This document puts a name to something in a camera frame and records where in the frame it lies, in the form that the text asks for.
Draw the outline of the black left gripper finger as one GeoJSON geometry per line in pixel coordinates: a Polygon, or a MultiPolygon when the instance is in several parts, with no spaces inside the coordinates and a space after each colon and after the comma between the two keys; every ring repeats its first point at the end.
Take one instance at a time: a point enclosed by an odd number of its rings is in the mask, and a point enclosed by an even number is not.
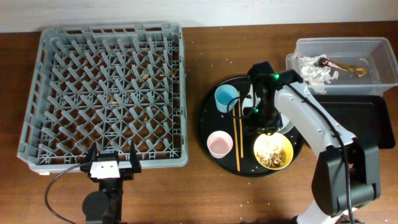
{"type": "Polygon", "coordinates": [[[96,150],[97,150],[96,142],[93,142],[88,149],[87,155],[83,158],[82,163],[87,164],[87,163],[92,162],[93,159],[95,159],[95,157],[96,157],[96,150]]]}
{"type": "Polygon", "coordinates": [[[136,148],[135,148],[135,144],[134,144],[133,140],[131,141],[129,162],[131,164],[132,170],[140,170],[141,169],[141,163],[136,154],[136,148]]]}

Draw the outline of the grey round plate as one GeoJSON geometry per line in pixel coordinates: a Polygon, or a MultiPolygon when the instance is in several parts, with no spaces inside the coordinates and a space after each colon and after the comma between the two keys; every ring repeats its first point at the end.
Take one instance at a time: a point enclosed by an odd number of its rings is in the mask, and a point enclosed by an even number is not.
{"type": "MultiPolygon", "coordinates": [[[[250,85],[248,97],[243,99],[242,102],[242,113],[243,115],[247,115],[250,112],[250,109],[252,108],[252,91],[253,87],[250,85]]],[[[290,120],[284,115],[280,114],[280,122],[279,122],[279,128],[277,130],[278,133],[285,134],[288,131],[290,131],[293,127],[293,124],[290,122],[290,120]]]]}

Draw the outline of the wooden chopstick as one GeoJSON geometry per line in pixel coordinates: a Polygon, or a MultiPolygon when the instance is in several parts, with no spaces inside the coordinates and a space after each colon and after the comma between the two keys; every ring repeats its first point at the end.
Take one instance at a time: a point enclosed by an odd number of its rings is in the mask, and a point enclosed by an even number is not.
{"type": "Polygon", "coordinates": [[[240,161],[239,161],[239,147],[238,147],[238,132],[237,132],[237,125],[236,125],[236,118],[235,118],[235,107],[233,107],[233,128],[234,128],[234,145],[235,145],[235,155],[236,155],[236,168],[237,172],[241,171],[240,168],[240,161]]]}
{"type": "Polygon", "coordinates": [[[243,149],[243,123],[242,123],[242,113],[241,113],[241,94],[240,91],[238,91],[238,118],[239,118],[239,140],[240,140],[240,157],[244,158],[244,149],[243,149]]]}

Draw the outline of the yellow bowl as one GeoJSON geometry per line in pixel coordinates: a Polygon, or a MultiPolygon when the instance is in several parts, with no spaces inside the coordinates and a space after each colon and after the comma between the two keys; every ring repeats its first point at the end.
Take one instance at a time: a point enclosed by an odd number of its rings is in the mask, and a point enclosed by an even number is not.
{"type": "Polygon", "coordinates": [[[253,151],[257,162],[270,170],[284,169],[294,156],[292,143],[280,133],[261,134],[254,141],[253,151]]]}

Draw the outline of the light blue plastic cup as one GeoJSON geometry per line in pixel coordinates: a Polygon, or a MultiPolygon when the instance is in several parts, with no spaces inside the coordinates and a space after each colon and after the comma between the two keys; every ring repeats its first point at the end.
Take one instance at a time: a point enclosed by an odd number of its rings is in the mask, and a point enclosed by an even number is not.
{"type": "Polygon", "coordinates": [[[232,110],[238,101],[238,91],[232,85],[220,85],[215,91],[216,107],[221,113],[232,110]]]}

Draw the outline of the pink plastic cup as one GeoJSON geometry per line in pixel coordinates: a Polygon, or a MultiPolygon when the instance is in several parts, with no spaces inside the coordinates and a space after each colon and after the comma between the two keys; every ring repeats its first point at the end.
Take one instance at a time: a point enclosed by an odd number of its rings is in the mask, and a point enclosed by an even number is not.
{"type": "Polygon", "coordinates": [[[209,135],[206,144],[210,154],[221,159],[232,150],[233,138],[225,131],[215,131],[209,135]]]}

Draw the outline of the white paper napkin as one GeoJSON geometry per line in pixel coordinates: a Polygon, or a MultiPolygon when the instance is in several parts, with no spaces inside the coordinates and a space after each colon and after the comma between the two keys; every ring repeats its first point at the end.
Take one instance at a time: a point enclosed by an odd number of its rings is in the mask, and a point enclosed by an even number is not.
{"type": "Polygon", "coordinates": [[[338,79],[338,71],[331,71],[330,67],[318,67],[318,61],[327,58],[326,54],[316,57],[300,58],[300,75],[309,85],[326,85],[338,79]]]}

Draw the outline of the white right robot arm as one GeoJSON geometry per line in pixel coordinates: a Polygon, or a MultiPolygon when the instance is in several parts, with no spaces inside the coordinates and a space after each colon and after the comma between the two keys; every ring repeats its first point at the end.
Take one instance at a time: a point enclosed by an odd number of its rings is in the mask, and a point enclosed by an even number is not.
{"type": "Polygon", "coordinates": [[[313,97],[294,70],[276,73],[269,62],[248,71],[252,110],[248,130],[271,136],[286,116],[317,157],[310,206],[292,223],[354,223],[353,210],[381,194],[377,144],[360,141],[313,97]]]}

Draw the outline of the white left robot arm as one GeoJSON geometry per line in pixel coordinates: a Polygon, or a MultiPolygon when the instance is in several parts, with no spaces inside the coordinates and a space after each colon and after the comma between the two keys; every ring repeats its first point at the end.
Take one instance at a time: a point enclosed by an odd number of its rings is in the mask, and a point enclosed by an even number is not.
{"type": "Polygon", "coordinates": [[[86,223],[121,223],[123,183],[133,180],[134,174],[142,172],[135,145],[130,145],[129,167],[119,167],[116,151],[98,152],[94,142],[81,163],[80,170],[99,184],[98,190],[88,194],[82,204],[86,223]]]}

